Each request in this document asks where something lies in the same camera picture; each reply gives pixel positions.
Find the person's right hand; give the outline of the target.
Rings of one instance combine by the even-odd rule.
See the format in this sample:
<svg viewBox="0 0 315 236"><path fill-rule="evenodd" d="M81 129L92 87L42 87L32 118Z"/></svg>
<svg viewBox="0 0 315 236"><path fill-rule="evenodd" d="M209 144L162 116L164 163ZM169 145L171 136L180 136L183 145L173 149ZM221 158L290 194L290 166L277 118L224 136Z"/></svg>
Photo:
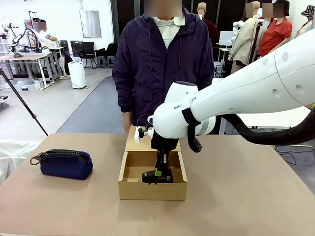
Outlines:
<svg viewBox="0 0 315 236"><path fill-rule="evenodd" d="M124 133L128 134L131 127L131 112L122 113Z"/></svg>

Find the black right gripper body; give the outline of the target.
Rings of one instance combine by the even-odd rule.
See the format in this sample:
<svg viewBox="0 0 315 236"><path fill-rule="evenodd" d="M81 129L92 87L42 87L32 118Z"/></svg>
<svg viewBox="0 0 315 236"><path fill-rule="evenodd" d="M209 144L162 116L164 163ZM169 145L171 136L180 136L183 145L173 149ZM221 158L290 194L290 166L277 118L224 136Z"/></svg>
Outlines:
<svg viewBox="0 0 315 236"><path fill-rule="evenodd" d="M155 168L157 170L166 170L169 168L169 153L173 151L178 144L179 139L167 139L154 133L151 139L151 148L157 150L157 160Z"/></svg>

